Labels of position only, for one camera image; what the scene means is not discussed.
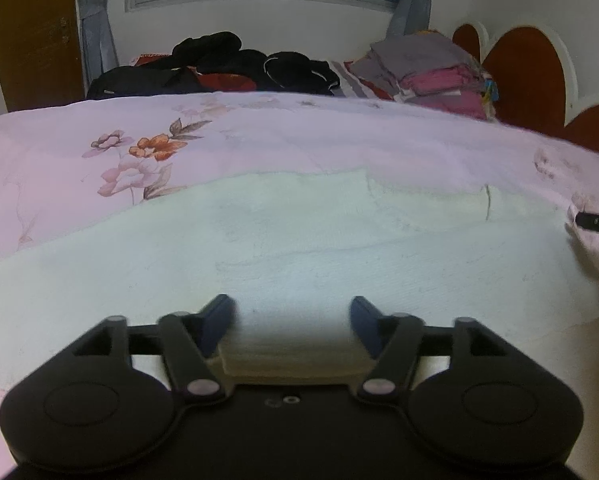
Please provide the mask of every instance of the brown wooden door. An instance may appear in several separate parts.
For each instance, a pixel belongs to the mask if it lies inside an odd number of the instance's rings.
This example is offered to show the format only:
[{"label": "brown wooden door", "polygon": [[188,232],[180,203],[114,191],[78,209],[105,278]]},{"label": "brown wooden door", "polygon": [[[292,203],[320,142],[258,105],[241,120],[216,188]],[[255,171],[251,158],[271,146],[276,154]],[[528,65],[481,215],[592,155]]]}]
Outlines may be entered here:
[{"label": "brown wooden door", "polygon": [[74,0],[0,0],[0,82],[9,112],[84,99]]}]

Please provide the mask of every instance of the pink blanket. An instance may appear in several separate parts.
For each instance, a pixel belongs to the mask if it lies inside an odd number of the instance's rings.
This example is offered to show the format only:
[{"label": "pink blanket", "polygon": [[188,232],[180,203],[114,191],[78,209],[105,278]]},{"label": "pink blanket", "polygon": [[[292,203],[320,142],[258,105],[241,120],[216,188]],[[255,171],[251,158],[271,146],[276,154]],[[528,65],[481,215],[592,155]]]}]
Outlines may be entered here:
[{"label": "pink blanket", "polygon": [[[599,210],[598,154],[506,126],[297,94],[121,98],[0,117],[0,258],[213,179],[361,167],[411,187],[491,184]],[[0,437],[0,475],[11,464]]]}]

